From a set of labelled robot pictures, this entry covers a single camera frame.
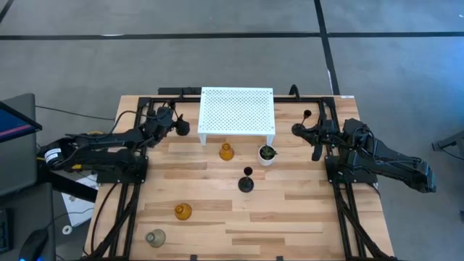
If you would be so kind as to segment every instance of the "potted plant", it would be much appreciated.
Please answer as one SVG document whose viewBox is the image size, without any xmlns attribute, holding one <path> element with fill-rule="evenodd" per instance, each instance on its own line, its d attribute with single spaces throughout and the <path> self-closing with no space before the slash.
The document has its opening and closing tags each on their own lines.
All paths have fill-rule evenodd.
<svg viewBox="0 0 464 261">
<path fill-rule="evenodd" d="M 263 145 L 258 149 L 258 162 L 263 166 L 269 166 L 273 164 L 276 155 L 277 151 L 273 147 Z"/>
</svg>

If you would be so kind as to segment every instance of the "wooden tabletop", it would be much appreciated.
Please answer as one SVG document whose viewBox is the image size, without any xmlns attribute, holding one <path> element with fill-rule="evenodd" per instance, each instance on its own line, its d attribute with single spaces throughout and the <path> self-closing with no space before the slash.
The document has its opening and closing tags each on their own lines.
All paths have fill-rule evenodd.
<svg viewBox="0 0 464 261">
<path fill-rule="evenodd" d="M 122 96 L 118 114 L 136 110 L 138 98 Z M 346 119 L 359 119 L 353 98 L 334 98 L 341 127 Z M 312 116 L 304 124 L 313 126 L 319 116 L 316 104 L 275 104 L 273 146 L 278 155 L 271 166 L 263 167 L 257 162 L 257 150 L 265 144 L 265 137 L 208 136 L 207 145 L 201 146 L 197 135 L 199 103 L 177 103 L 177 111 L 190 122 L 191 131 L 184 137 L 173 131 L 147 152 L 149 170 L 141 186 L 130 259 L 188 260 L 197 254 L 199 260 L 275 260 L 276 256 L 285 260 L 343 260 L 334 191 L 327 181 L 324 161 L 311 161 L 313 148 L 291 134 L 292 125 L 301 122 L 305 109 L 310 109 Z M 134 117 L 124 115 L 115 132 L 132 128 Z M 235 150 L 235 157 L 228 162 L 218 154 L 225 141 Z M 254 190 L 248 194 L 237 186 L 245 167 L 253 168 Z M 111 186 L 99 188 L 91 228 Z M 120 187 L 101 212 L 96 245 L 114 224 Z M 355 184 L 353 189 L 364 229 L 385 253 L 393 255 L 377 193 L 365 184 Z M 186 221 L 174 215 L 179 203 L 193 208 Z M 157 249 L 144 241 L 156 228 L 166 233 L 166 243 Z M 123 252 L 126 228 L 121 231 L 118 254 Z M 353 255 L 357 255 L 351 225 L 349 232 Z"/>
</svg>

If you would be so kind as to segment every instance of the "mouse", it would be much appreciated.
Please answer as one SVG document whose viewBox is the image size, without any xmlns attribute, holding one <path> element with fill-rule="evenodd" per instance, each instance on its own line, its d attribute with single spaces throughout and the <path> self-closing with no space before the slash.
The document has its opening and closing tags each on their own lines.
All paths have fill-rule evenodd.
<svg viewBox="0 0 464 261">
<path fill-rule="evenodd" d="M 49 232 L 46 228 L 38 229 L 32 232 L 22 245 L 18 260 L 38 260 L 48 238 Z"/>
</svg>

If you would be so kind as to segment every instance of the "small jar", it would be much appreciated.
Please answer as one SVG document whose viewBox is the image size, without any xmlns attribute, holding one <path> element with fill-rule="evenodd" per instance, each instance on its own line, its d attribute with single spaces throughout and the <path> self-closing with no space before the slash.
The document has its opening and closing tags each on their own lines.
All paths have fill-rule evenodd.
<svg viewBox="0 0 464 261">
<path fill-rule="evenodd" d="M 228 142 L 223 143 L 219 151 L 219 157 L 223 160 L 232 160 L 233 149 Z"/>
<path fill-rule="evenodd" d="M 191 207 L 189 204 L 182 203 L 175 207 L 175 217 L 179 220 L 188 220 L 191 216 Z"/>
</svg>

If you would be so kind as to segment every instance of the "black floor stripe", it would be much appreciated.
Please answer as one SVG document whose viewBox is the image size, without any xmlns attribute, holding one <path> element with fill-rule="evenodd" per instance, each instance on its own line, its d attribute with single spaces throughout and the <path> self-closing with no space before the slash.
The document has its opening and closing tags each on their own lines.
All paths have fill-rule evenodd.
<svg viewBox="0 0 464 261">
<path fill-rule="evenodd" d="M 269 32 L 269 33 L 151 33 L 122 35 L 64 35 L 64 36 L 0 36 L 0 41 L 59 41 L 59 40 L 166 40 L 166 39 L 224 39 L 224 38 L 309 38 L 319 33 Z"/>
<path fill-rule="evenodd" d="M 463 37 L 464 32 L 328 33 L 329 38 Z"/>
<path fill-rule="evenodd" d="M 8 2 L 5 4 L 5 6 L 3 7 L 3 9 L 1 10 L 0 12 L 0 23 L 1 21 L 3 21 L 3 19 L 5 18 L 5 15 L 7 15 L 7 12 L 9 10 L 9 8 L 12 6 L 13 2 L 15 0 L 8 0 Z"/>
<path fill-rule="evenodd" d="M 331 45 L 328 42 L 328 34 L 326 29 L 326 21 L 324 20 L 324 14 L 320 0 L 314 0 L 316 13 L 318 15 L 318 23 L 320 28 L 320 38 L 322 39 L 322 47 L 324 48 L 324 55 L 326 56 L 327 70 L 329 71 L 329 80 L 332 86 L 332 94 L 340 95 L 339 82 L 336 79 L 334 58 L 332 57 Z"/>
</svg>

